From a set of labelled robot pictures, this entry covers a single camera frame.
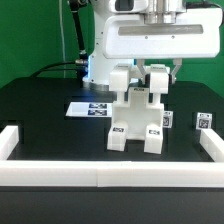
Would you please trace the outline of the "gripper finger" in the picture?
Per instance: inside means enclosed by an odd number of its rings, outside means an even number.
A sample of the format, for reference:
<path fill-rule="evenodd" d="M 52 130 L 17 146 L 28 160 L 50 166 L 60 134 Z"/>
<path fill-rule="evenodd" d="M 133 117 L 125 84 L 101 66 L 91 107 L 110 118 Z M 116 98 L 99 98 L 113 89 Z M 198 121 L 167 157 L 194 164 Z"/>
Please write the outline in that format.
<path fill-rule="evenodd" d="M 137 59 L 137 67 L 142 75 L 142 82 L 143 84 L 146 84 L 147 81 L 147 75 L 148 73 L 145 70 L 145 60 L 144 59 Z"/>
<path fill-rule="evenodd" d="M 180 68 L 182 66 L 182 59 L 181 58 L 174 59 L 173 65 L 174 65 L 174 68 L 170 73 L 170 83 L 171 84 L 174 84 L 176 81 L 176 74 L 178 73 L 178 71 L 180 70 Z"/>

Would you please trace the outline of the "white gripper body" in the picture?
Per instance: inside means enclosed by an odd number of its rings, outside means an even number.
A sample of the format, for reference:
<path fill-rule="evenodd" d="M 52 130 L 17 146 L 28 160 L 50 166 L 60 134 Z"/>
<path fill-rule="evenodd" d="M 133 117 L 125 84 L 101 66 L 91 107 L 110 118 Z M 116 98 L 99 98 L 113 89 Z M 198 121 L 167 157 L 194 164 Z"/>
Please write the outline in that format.
<path fill-rule="evenodd" d="M 117 59 L 212 58 L 220 51 L 220 8 L 189 9 L 174 24 L 146 25 L 141 14 L 115 15 L 104 27 L 103 53 Z"/>

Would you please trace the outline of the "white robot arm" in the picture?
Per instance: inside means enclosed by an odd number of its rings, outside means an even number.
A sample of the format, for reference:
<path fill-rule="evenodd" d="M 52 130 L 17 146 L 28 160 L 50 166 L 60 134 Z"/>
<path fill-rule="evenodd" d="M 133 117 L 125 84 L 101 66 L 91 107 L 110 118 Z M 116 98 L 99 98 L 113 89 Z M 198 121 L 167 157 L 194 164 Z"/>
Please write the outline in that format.
<path fill-rule="evenodd" d="M 95 37 L 105 60 L 172 59 L 170 81 L 185 58 L 213 58 L 220 50 L 224 8 L 208 0 L 68 0 L 76 32 L 78 11 L 92 5 Z"/>

